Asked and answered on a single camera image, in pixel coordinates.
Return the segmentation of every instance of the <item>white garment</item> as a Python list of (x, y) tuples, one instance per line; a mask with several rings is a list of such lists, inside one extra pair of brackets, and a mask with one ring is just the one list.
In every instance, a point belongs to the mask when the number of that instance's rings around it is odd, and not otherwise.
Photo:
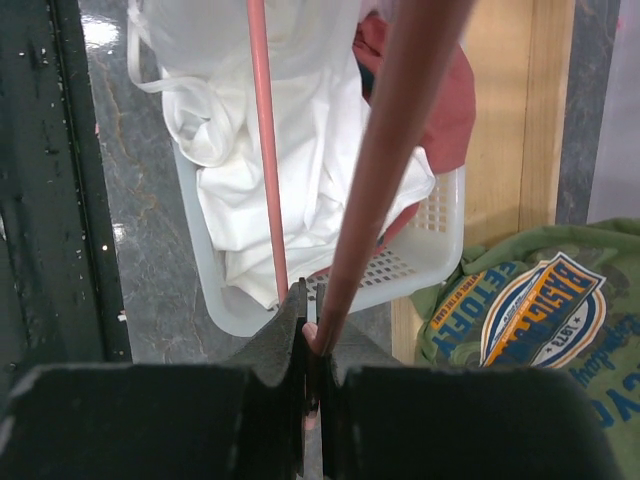
[[(246, 2), (130, 0), (129, 74), (163, 91), (165, 122), (203, 168), (198, 197), (226, 281), (264, 307), (277, 302)], [(331, 265), (369, 107), (352, 42), (360, 4), (266, 0), (282, 221), (289, 282)], [(138, 36), (163, 79), (143, 84)], [(434, 185), (416, 148), (386, 229)]]

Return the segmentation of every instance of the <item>wooden plank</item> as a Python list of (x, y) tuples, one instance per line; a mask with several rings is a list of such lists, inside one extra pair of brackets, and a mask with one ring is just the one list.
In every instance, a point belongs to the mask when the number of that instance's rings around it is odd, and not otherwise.
[(533, 5), (520, 230), (555, 222), (574, 10), (574, 0)]
[[(466, 162), (467, 244), (518, 230), (532, 14), (533, 0), (482, 0), (467, 29), (477, 111)], [(392, 353), (411, 364), (422, 319), (408, 298), (393, 301), (391, 318)]]

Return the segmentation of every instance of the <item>white plastic basket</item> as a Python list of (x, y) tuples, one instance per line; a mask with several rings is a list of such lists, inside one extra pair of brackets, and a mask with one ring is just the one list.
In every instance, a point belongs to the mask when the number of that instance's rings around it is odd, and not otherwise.
[[(224, 281), (224, 256), (214, 250), (198, 201), (198, 166), (174, 143), (178, 178), (187, 223), (209, 316), (223, 331), (250, 337), (273, 316), (237, 287)], [(416, 216), (386, 250), (369, 262), (351, 305), (355, 312), (445, 280), (462, 255), (464, 232), (464, 167), (436, 177), (436, 186)], [(315, 285), (328, 275), (308, 279), (309, 317), (315, 316)]]

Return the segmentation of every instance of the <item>light wood panel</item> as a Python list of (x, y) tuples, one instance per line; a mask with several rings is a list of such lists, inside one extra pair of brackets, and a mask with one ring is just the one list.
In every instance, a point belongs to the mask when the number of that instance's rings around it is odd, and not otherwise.
[[(552, 222), (573, 0), (480, 0), (465, 44), (476, 123), (467, 154), (465, 244), (491, 245)], [(392, 304), (392, 352), (413, 363), (422, 319)]]
[(519, 230), (555, 221), (573, 0), (533, 4)]

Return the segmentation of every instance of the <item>orange and blue logo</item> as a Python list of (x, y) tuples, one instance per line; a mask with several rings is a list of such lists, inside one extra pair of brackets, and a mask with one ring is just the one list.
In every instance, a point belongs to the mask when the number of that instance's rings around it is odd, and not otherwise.
[(605, 281), (564, 253), (520, 275), (489, 309), (480, 364), (562, 367), (600, 330)]

